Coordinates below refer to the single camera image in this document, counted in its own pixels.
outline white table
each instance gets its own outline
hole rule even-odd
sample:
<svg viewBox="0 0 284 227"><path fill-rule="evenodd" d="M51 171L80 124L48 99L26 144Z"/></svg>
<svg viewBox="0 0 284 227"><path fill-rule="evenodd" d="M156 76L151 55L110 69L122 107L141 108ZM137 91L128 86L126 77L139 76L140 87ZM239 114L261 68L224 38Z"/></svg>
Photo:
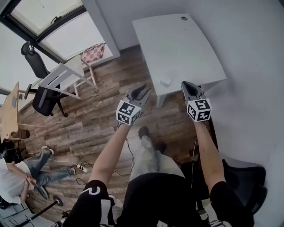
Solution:
<svg viewBox="0 0 284 227"><path fill-rule="evenodd" d="M212 47L188 14L154 16L132 23L156 91L157 108L167 94L181 90L182 81L204 85L226 79ZM163 78L172 81L169 87L160 84Z"/></svg>

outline office chair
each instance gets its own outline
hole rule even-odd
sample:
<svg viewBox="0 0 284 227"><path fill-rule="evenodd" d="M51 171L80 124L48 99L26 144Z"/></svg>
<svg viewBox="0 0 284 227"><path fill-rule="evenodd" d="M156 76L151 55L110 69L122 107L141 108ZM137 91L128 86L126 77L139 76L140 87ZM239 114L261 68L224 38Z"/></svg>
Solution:
<svg viewBox="0 0 284 227"><path fill-rule="evenodd" d="M35 48L31 45L30 41L26 42L22 46L21 54L25 56L25 59L32 67L37 78L44 79L48 74L50 74L50 72L46 69L41 56L35 51Z"/></svg>
<svg viewBox="0 0 284 227"><path fill-rule="evenodd" d="M229 166L225 159L222 162L228 185L253 214L258 212L267 196L265 169L262 166L237 168Z"/></svg>
<svg viewBox="0 0 284 227"><path fill-rule="evenodd" d="M228 185L243 205L255 214L261 208L267 195L267 188L264 187L265 169L262 166L236 168L229 166L225 159L222 162ZM197 198L197 207L201 210L203 209L201 200L209 198L209 192L198 161L194 162L193 168L193 193ZM192 162L183 163L181 171L185 178L191 181Z"/></svg>
<svg viewBox="0 0 284 227"><path fill-rule="evenodd" d="M21 54L25 56L25 59L30 64L37 78L44 79L50 73L40 57L35 51L35 48L31 45L31 42L26 42L21 48ZM44 116L53 116L53 109L57 103L62 115L68 117L67 113L64 113L60 99L67 97L68 95L60 92L38 87L38 89L32 89L32 84L28 85L24 99L27 99L29 93L35 93L35 98L32 102L34 109Z"/></svg>

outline person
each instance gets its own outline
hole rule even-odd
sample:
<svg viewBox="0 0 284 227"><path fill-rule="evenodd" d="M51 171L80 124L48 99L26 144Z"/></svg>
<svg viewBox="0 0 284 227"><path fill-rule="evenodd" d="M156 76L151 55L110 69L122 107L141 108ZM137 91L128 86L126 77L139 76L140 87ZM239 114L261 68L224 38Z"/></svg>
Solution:
<svg viewBox="0 0 284 227"><path fill-rule="evenodd" d="M194 123L202 170L212 207L218 217L216 226L254 225L251 211L243 206L227 185L221 159L203 122ZM122 124L93 165L91 176L63 226L115 225L113 201L107 186L115 170L131 126ZM116 227L202 227L195 208L191 186L174 160L165 156L165 142L152 144L147 127L138 132L143 149L136 155L125 195L123 211Z"/></svg>
<svg viewBox="0 0 284 227"><path fill-rule="evenodd" d="M55 172L41 171L50 155L53 154L52 149L43 146L39 155L18 164L6 163L2 158L0 160L0 196L8 203L20 204L26 201L28 191L36 187L40 194L48 199L41 189L43 185L75 174L73 168Z"/></svg>

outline foot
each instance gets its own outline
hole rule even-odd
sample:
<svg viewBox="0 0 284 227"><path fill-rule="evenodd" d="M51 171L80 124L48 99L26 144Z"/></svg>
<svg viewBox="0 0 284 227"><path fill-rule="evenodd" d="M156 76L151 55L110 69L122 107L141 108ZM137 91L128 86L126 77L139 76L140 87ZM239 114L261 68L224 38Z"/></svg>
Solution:
<svg viewBox="0 0 284 227"><path fill-rule="evenodd" d="M159 141L155 145L155 151L160 151L162 154L165 152L167 144L164 141Z"/></svg>
<svg viewBox="0 0 284 227"><path fill-rule="evenodd" d="M74 168L71 168L71 169L70 169L70 173L71 173L72 175L74 175L74 174L76 174L76 170L75 170Z"/></svg>
<svg viewBox="0 0 284 227"><path fill-rule="evenodd" d="M43 149L48 149L48 150L51 151L52 155L54 155L54 150L50 149L50 148L47 147L47 146L43 146L41 149L42 149L42 150L43 150Z"/></svg>
<svg viewBox="0 0 284 227"><path fill-rule="evenodd" d="M150 133L149 133L149 129L147 126L143 126L139 129L138 131L138 136L140 138L140 140L142 139L143 136L147 136L150 138Z"/></svg>

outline jeans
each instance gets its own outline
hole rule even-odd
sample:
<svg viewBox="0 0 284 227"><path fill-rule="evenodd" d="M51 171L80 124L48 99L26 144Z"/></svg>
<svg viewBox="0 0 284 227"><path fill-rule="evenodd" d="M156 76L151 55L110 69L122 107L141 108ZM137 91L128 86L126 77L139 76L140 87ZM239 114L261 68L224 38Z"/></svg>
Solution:
<svg viewBox="0 0 284 227"><path fill-rule="evenodd" d="M72 175L71 171L67 168L54 172L41 171L41 168L47 163L51 154L49 149L43 149L39 155L23 161L30 169L31 176L36 179L39 187Z"/></svg>
<svg viewBox="0 0 284 227"><path fill-rule="evenodd" d="M154 150L152 141L149 137L143 136L141 144L143 150L137 154L134 159L135 164L132 168L130 181L140 175L150 172L169 173L185 177L172 158L161 154L160 151Z"/></svg>

